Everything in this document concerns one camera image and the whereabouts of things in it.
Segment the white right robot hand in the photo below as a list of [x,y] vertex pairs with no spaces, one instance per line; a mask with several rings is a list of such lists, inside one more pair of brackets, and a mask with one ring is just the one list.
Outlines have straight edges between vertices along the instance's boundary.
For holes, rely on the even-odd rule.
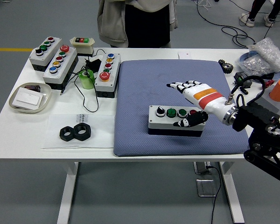
[[190,103],[207,114],[214,114],[225,125],[231,124],[231,116],[237,111],[232,99],[226,99],[220,92],[207,84],[191,80],[185,83],[167,84],[167,87],[179,91]]

